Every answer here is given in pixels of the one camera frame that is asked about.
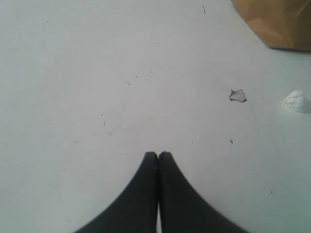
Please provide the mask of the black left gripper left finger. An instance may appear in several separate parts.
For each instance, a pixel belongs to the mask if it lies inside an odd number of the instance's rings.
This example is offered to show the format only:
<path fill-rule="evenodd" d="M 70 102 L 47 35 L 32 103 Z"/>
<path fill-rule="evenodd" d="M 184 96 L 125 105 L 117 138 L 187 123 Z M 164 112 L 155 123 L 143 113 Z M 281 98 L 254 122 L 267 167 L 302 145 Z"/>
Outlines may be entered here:
<path fill-rule="evenodd" d="M 158 213 L 158 157 L 145 153 L 119 196 L 78 233 L 155 233 Z"/>

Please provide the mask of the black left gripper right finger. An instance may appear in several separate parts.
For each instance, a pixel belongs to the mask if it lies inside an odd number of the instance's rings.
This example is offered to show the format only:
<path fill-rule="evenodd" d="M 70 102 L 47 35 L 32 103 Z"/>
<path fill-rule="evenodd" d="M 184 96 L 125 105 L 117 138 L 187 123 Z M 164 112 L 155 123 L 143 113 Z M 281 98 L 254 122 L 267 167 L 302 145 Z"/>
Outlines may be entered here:
<path fill-rule="evenodd" d="M 158 157 L 159 208 L 163 233 L 245 233 L 210 206 L 190 185 L 173 155 Z"/>

